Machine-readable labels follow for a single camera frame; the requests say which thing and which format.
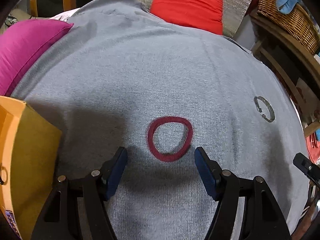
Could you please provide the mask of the orange cardboard box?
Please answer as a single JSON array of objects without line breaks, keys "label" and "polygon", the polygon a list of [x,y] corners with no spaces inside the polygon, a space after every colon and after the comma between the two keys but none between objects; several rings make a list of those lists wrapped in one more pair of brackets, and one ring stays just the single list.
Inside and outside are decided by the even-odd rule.
[{"label": "orange cardboard box", "polygon": [[20,239],[52,189],[61,135],[25,101],[1,96],[1,213]]}]

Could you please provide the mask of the grey blanket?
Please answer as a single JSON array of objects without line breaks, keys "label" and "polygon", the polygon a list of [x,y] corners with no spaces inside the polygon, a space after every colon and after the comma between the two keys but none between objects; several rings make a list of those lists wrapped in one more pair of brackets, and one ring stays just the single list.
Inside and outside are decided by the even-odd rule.
[{"label": "grey blanket", "polygon": [[167,23],[137,0],[93,0],[12,96],[63,132],[59,173],[81,178],[123,146],[106,205],[118,239],[204,239],[217,203],[194,162],[202,147],[242,178],[263,177],[293,232],[308,179],[296,109],[274,73],[233,40]]}]

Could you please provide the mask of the pink pillow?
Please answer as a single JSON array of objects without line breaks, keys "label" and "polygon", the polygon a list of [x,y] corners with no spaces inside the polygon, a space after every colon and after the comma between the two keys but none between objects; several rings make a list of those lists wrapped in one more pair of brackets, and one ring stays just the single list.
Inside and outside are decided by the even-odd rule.
[{"label": "pink pillow", "polygon": [[8,28],[1,35],[1,95],[10,96],[28,69],[72,26],[59,20],[33,19]]}]

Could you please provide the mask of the wooden shelf unit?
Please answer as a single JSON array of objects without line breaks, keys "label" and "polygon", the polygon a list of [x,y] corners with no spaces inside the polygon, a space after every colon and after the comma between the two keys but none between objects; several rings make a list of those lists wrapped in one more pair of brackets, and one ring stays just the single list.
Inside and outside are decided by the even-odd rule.
[{"label": "wooden shelf unit", "polygon": [[277,76],[296,104],[304,136],[319,128],[319,63],[285,30],[253,10],[253,55]]}]

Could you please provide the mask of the wicker basket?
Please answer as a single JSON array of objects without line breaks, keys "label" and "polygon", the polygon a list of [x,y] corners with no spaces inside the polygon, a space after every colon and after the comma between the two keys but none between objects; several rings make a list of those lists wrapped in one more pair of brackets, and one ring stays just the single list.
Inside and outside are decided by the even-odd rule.
[{"label": "wicker basket", "polygon": [[282,27],[311,54],[315,55],[319,51],[319,33],[301,5],[295,5],[285,15],[277,10],[276,0],[259,0],[258,13]]}]

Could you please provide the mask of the light pink sheet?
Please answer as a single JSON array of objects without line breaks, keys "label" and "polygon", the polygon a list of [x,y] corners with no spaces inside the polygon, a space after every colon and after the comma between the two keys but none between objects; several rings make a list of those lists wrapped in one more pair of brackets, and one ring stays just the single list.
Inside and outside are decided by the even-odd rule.
[{"label": "light pink sheet", "polygon": [[72,9],[72,10],[68,10],[68,11],[64,11],[60,14],[57,14],[53,17],[50,18],[50,20],[58,20],[58,21],[64,21],[66,22],[72,15],[74,15],[77,11],[79,10],[79,8],[76,9]]}]

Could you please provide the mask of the red cushion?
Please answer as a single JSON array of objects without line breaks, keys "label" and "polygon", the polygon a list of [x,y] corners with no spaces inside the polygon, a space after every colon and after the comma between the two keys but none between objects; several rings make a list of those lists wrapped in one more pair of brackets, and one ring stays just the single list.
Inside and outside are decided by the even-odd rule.
[{"label": "red cushion", "polygon": [[152,0],[150,12],[172,24],[223,34],[223,0]]}]

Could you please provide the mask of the blue cloth in basket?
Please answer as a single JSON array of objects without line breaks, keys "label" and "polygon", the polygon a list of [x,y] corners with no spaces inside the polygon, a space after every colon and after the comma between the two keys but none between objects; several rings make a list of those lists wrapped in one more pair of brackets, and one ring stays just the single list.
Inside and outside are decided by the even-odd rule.
[{"label": "blue cloth in basket", "polygon": [[299,2],[300,0],[276,0],[276,7],[280,13],[288,15]]}]

